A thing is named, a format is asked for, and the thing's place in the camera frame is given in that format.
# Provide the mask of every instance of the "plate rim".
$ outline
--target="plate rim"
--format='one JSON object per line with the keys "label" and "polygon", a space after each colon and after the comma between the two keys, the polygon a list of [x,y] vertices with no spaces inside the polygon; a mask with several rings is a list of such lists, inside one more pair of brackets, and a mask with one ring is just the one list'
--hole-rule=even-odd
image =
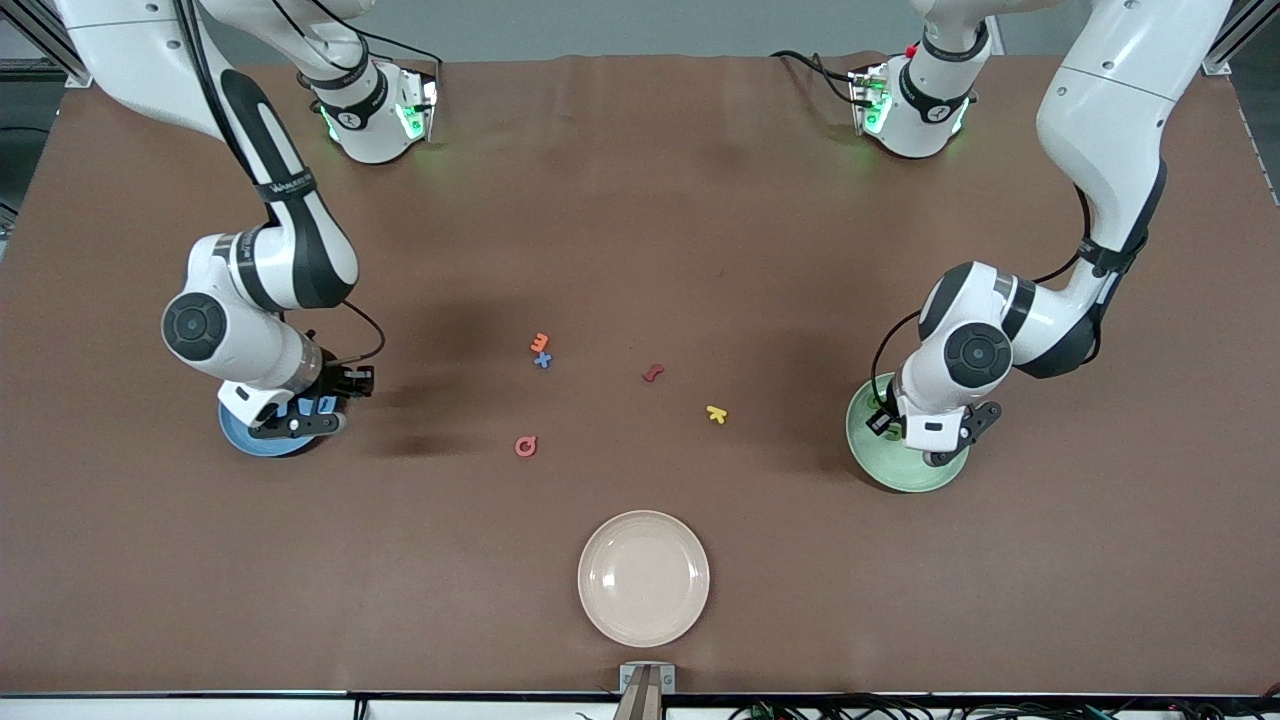
{"label": "plate rim", "polygon": [[[652,643],[650,642],[644,642],[644,643],[626,642],[623,639],[620,639],[620,638],[614,637],[613,633],[611,633],[605,628],[602,628],[600,623],[595,618],[595,614],[593,614],[591,610],[586,606],[586,594],[582,592],[582,589],[584,589],[582,588],[582,577],[584,577],[582,570],[584,570],[584,566],[586,564],[586,553],[595,544],[596,538],[599,538],[600,533],[605,532],[609,527],[612,527],[614,524],[620,524],[620,523],[622,523],[623,520],[626,520],[626,519],[628,519],[631,516],[640,516],[640,515],[654,516],[654,518],[659,518],[662,520],[666,520],[668,523],[673,523],[677,528],[684,529],[686,533],[689,533],[689,537],[694,538],[694,543],[695,543],[695,546],[698,548],[698,555],[701,559],[700,569],[707,575],[707,583],[705,583],[707,591],[704,593],[700,593],[701,594],[701,601],[699,602],[698,612],[695,612],[692,615],[692,619],[689,621],[689,624],[685,625],[684,628],[681,628],[680,632],[676,633],[675,635],[672,635],[671,638],[659,639],[659,642],[652,642]],[[680,518],[676,518],[675,515],[663,512],[660,510],[627,510],[626,512],[620,512],[620,514],[609,518],[604,523],[602,523],[600,527],[596,528],[594,533],[591,533],[591,537],[588,538],[586,544],[582,546],[582,552],[577,556],[577,579],[576,579],[576,582],[577,582],[577,602],[579,602],[579,605],[582,606],[582,612],[586,614],[586,619],[591,621],[591,625],[594,625],[595,629],[600,632],[600,634],[603,634],[604,637],[609,638],[611,641],[613,641],[613,642],[616,642],[618,644],[626,646],[626,647],[650,648],[650,647],[660,647],[660,646],[676,642],[677,639],[680,639],[681,637],[684,637],[685,633],[687,633],[694,625],[696,625],[699,619],[701,619],[703,612],[707,610],[707,601],[710,598],[710,594],[712,594],[712,565],[710,565],[710,560],[707,557],[707,548],[703,546],[701,538],[698,537],[698,533],[695,533],[692,530],[692,528],[690,528],[684,521],[681,521]]]}

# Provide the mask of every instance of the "blue plate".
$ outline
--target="blue plate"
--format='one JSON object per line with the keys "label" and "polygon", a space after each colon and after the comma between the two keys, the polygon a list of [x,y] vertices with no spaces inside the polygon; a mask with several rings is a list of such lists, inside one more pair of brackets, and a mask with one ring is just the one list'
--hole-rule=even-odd
{"label": "blue plate", "polygon": [[[310,398],[298,398],[298,411],[303,415],[310,415],[312,410],[319,410],[320,414],[333,413],[338,406],[338,398],[334,396],[325,396],[320,398],[319,407],[315,407],[315,405],[316,404]],[[280,407],[275,415],[278,418],[283,418],[287,413],[287,409]],[[259,439],[248,434],[248,425],[237,420],[236,416],[232,415],[232,411],[228,410],[221,402],[218,404],[218,424],[223,428],[223,434],[227,436],[227,441],[230,442],[236,450],[239,450],[246,455],[252,455],[253,457],[283,457],[301,451],[316,439],[315,436],[301,438]]]}

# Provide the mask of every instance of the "black circular joint cap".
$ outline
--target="black circular joint cap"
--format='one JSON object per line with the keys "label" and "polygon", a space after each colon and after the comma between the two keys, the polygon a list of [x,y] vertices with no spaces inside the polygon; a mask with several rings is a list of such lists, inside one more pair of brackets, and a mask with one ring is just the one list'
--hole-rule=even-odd
{"label": "black circular joint cap", "polygon": [[998,380],[1009,372],[1012,356],[1005,333],[986,323],[961,325],[947,338],[947,373],[964,387],[978,388]]}
{"label": "black circular joint cap", "polygon": [[191,363],[212,357],[225,331],[223,306],[204,292],[178,296],[164,313],[165,345]]}

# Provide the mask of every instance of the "small plastic piece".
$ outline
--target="small plastic piece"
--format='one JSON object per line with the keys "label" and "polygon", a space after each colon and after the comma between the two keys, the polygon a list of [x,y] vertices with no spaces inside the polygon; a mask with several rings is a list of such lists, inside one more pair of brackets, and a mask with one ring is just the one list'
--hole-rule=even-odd
{"label": "small plastic piece", "polygon": [[516,441],[516,455],[532,457],[538,452],[538,436],[525,436]]}

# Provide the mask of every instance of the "green disc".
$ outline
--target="green disc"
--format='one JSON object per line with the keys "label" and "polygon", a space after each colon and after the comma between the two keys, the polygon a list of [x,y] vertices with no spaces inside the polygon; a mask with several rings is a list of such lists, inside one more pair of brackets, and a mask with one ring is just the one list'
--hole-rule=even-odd
{"label": "green disc", "polygon": [[[893,373],[884,373],[876,378],[876,384],[881,391],[881,398],[888,392],[888,383],[893,379]],[[924,464],[924,457],[919,450],[902,446],[897,433],[890,430],[883,436],[877,436],[867,427],[877,404],[872,402],[872,383],[867,380],[863,387],[854,393],[854,400],[849,404],[849,413],[845,414],[845,436],[849,437],[849,450],[854,451],[854,457],[863,470],[884,487],[900,492],[929,492],[950,483],[960,469],[964,468],[969,457],[969,448],[951,462],[942,468],[929,468]]]}

